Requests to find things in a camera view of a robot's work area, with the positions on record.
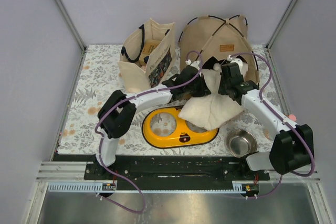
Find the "white fluffy cushion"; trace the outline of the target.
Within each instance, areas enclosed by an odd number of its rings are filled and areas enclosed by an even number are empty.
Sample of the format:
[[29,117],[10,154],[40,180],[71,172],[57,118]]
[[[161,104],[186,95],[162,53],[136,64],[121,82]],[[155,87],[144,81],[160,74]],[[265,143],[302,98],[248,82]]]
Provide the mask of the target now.
[[218,93],[221,71],[214,71],[210,67],[203,69],[202,74],[211,94],[191,97],[179,112],[179,118],[211,131],[240,115],[244,108],[229,96]]

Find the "beige pet tent fabric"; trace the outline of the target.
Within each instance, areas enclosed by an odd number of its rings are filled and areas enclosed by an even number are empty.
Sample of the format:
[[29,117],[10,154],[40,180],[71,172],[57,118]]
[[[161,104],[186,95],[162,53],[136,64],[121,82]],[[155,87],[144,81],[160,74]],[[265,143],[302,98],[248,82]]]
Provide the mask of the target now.
[[186,67],[186,60],[196,60],[201,53],[203,62],[214,57],[218,61],[225,60],[229,55],[238,54],[248,64],[245,80],[258,84],[259,67],[257,59],[252,55],[253,49],[247,40],[248,22],[244,15],[220,18],[213,15],[192,19],[184,27],[178,39],[180,47],[180,70]]

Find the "black tent pole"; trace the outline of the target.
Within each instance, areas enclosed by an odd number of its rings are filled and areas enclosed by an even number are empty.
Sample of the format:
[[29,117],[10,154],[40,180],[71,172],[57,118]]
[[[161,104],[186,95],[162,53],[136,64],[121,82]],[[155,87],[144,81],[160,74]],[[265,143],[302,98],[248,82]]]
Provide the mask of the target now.
[[185,55],[191,50],[210,56],[229,54],[223,51],[226,19],[207,15],[196,17],[190,21],[178,40],[181,55]]
[[252,80],[254,83],[259,84],[259,68],[256,57],[250,54],[243,54],[243,52],[253,53],[253,49],[247,40],[247,32],[248,24],[245,16],[236,15],[226,19],[223,51],[229,54],[241,53],[238,58],[248,65],[244,79],[246,81]]

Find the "stainless steel pet bowl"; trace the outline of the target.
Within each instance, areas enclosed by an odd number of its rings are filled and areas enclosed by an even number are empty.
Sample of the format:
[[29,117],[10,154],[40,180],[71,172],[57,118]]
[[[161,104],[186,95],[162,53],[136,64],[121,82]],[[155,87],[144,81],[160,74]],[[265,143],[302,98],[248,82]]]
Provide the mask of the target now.
[[248,131],[237,129],[228,134],[226,147],[233,156],[241,158],[257,151],[257,141]]

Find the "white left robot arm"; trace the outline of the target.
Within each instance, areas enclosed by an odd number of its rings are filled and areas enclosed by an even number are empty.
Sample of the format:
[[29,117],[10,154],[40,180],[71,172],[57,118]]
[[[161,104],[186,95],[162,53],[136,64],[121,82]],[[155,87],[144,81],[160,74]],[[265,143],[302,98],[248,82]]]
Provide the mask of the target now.
[[113,163],[119,139],[129,130],[134,116],[157,105],[166,105],[183,99],[186,95],[204,97],[211,93],[204,76],[192,66],[181,73],[158,84],[154,88],[139,93],[123,93],[116,90],[110,95],[98,112],[99,122],[95,132],[101,135],[96,159],[96,174],[102,179],[109,179],[114,173]]

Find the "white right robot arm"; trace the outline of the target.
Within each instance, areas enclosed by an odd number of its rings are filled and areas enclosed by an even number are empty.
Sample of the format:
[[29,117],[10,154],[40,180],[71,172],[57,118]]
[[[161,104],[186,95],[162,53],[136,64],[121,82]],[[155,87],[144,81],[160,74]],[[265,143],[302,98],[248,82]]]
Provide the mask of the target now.
[[229,95],[252,113],[274,139],[270,152],[246,156],[246,162],[239,166],[240,176],[250,180],[258,170],[274,170],[280,175],[312,175],[315,163],[311,127],[297,124],[263,99],[258,85],[253,81],[244,81],[237,63],[225,64],[221,66],[221,71],[218,93]]

